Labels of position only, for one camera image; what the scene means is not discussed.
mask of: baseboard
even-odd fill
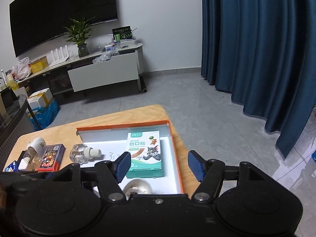
[[[175,75],[175,74],[183,74],[183,73],[197,73],[201,72],[201,68],[184,68],[184,69],[166,69],[152,72],[144,72],[142,74],[143,77],[155,77],[162,75]]]

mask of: gray tile floor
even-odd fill
[[[189,150],[227,165],[250,161],[295,193],[304,205],[298,236],[316,236],[316,117],[312,113],[300,139],[284,160],[275,148],[278,132],[267,133],[265,120],[243,114],[231,95],[216,91],[199,73],[145,79],[148,93],[138,94],[134,81],[59,97],[60,112],[49,126],[152,104],[161,104]],[[224,190],[233,187],[232,181]]]

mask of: tv stand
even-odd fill
[[[96,64],[94,58],[102,52],[89,54],[79,58],[74,56],[67,61],[46,67],[19,82],[19,87],[29,86],[31,92],[50,88],[53,95],[68,91],[83,91],[93,87],[137,80],[139,91],[146,92],[147,88],[141,74],[145,67],[143,64],[143,44],[138,43],[125,48],[117,49],[119,55],[113,56],[109,61]]]

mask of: curtain fold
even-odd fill
[[[201,75],[265,117],[284,157],[316,100],[316,0],[202,0]]]

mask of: plastic bag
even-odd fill
[[[101,61],[109,61],[111,57],[119,55],[117,51],[107,51],[106,53],[102,54],[100,57],[95,58],[92,63],[99,63]]]
[[[55,119],[55,117],[58,114],[59,106],[55,99],[52,100],[52,102],[47,106],[47,108],[39,107],[32,109],[32,111],[36,111],[35,117],[42,129],[48,127]],[[30,117],[31,122],[35,128],[35,131],[38,131],[34,119]]]
[[[20,60],[18,64],[12,67],[12,71],[17,79],[23,79],[31,74],[32,70],[29,64],[29,57],[25,57]]]

